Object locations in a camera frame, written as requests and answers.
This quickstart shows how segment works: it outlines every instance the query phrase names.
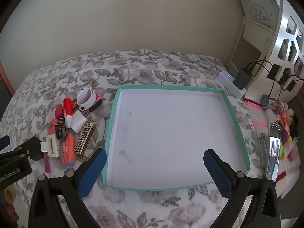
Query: smartphone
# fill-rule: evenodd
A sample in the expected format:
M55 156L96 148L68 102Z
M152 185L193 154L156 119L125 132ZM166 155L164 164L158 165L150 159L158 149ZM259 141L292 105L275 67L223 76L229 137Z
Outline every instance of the smartphone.
M268 160L265 168L266 175L271 175L272 180L277 180L279 170L279 159L280 159L280 126L275 123L269 123L268 125L268 141L267 141L267 153Z

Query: metal screw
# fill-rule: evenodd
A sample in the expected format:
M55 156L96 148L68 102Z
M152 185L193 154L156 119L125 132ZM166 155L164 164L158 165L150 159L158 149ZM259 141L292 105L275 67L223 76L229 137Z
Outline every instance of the metal screw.
M244 174L244 172L242 172L242 171L238 171L238 172L237 172L237 176L238 176L238 177L244 177L245 174Z
M67 177L72 177L74 175L74 172L72 170L69 170L65 175Z
M272 180L272 177L269 174L267 174L265 177L266 177L267 180Z
M40 175L40 176L38 177L38 179L39 179L39 181L44 180L44 179L45 179L45 175Z

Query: red glue stick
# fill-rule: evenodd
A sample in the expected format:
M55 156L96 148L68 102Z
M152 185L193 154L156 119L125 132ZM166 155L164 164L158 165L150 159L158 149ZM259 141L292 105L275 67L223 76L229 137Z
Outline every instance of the red glue stick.
M72 126L72 100L69 97L63 100L63 108L65 125L70 128Z

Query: purple ball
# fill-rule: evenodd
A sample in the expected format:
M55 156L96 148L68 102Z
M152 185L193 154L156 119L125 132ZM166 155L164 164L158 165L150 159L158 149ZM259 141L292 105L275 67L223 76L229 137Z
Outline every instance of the purple ball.
M282 141L282 144L285 144L288 141L288 137L289 137L288 132L285 129L283 129L281 131L281 141Z

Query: red trim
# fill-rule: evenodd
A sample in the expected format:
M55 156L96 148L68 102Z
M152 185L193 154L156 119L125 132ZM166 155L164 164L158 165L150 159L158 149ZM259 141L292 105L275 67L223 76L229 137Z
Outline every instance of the red trim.
M253 101L253 100L251 100L251 99L243 98L243 100L244 100L244 102L245 102L245 101L252 102L252 103L254 103L255 105L258 105L258 106L262 107L261 104L255 102L255 101Z
M286 171L283 171L277 176L277 182L281 181L284 177L286 177Z
M15 94L15 90L13 89L9 79L7 78L1 62L0 62L0 82L4 85L4 87L12 97Z

